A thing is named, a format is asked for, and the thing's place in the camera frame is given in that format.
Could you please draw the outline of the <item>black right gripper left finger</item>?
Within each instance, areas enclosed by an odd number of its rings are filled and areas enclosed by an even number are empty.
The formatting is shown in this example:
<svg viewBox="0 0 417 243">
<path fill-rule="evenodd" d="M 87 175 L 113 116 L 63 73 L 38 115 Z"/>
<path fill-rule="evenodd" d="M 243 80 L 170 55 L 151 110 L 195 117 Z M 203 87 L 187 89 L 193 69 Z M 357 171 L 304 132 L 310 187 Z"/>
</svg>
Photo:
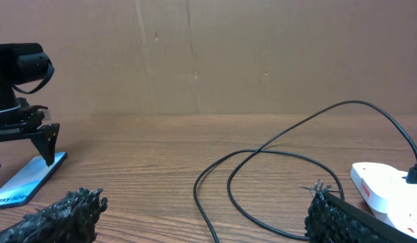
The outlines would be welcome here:
<svg viewBox="0 0 417 243">
<path fill-rule="evenodd" d="M 96 223 L 107 210 L 101 188 L 79 188 L 0 232 L 0 243 L 92 243 Z"/>
</svg>

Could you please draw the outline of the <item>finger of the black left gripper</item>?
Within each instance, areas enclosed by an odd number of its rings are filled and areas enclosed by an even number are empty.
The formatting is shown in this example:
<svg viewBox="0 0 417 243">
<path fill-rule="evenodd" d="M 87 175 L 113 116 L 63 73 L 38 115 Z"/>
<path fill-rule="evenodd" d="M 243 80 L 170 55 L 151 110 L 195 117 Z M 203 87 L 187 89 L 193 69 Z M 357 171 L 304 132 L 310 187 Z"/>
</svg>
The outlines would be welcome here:
<svg viewBox="0 0 417 243">
<path fill-rule="evenodd" d="M 43 125 L 34 132 L 27 134 L 32 144 L 36 147 L 47 167 L 55 161 L 55 145 L 60 129 L 60 124 Z"/>
</svg>

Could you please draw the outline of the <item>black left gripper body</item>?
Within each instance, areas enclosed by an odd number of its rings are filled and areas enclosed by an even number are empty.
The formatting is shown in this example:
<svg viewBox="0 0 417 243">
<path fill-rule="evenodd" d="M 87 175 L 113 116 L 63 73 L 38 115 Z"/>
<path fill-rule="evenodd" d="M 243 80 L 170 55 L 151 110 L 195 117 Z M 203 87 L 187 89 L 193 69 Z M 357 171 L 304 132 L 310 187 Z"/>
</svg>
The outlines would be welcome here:
<svg viewBox="0 0 417 243">
<path fill-rule="evenodd" d="M 42 127 L 48 107 L 30 105 L 25 98 L 16 99 L 17 106 L 0 111 L 0 142 L 12 140 L 49 140 L 49 129 Z"/>
</svg>

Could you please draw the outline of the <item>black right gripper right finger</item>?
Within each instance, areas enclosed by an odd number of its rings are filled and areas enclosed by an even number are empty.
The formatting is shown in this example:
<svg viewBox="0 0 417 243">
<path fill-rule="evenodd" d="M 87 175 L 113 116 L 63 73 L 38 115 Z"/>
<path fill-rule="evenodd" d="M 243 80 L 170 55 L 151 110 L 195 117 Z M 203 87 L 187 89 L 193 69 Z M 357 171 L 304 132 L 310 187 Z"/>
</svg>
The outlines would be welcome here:
<svg viewBox="0 0 417 243">
<path fill-rule="evenodd" d="M 333 195 L 330 185 L 317 182 L 306 189 L 314 194 L 304 220 L 310 242 L 417 243 L 416 238 Z"/>
</svg>

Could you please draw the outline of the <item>black smartphone with blue screen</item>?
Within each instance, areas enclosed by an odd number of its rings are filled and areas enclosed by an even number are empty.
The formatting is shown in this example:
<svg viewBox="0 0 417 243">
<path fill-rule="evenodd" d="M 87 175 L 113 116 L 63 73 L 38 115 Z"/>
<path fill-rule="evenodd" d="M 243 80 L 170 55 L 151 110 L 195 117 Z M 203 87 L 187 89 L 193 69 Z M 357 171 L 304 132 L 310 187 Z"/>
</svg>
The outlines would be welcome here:
<svg viewBox="0 0 417 243">
<path fill-rule="evenodd" d="M 0 209 L 28 204 L 66 159 L 66 152 L 55 153 L 50 166 L 40 155 L 31 159 L 0 188 Z"/>
</svg>

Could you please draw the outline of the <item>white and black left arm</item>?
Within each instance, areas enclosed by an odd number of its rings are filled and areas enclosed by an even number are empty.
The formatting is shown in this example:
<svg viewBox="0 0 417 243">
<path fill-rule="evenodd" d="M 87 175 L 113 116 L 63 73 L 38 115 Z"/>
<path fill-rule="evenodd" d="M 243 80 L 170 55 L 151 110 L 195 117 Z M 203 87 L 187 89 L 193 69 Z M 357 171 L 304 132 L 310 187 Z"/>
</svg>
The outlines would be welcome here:
<svg viewBox="0 0 417 243">
<path fill-rule="evenodd" d="M 16 93 L 38 92 L 54 71 L 40 44 L 0 44 L 0 142 L 29 139 L 48 167 L 55 161 L 60 125 L 44 125 L 49 108 L 31 105 Z"/>
</svg>

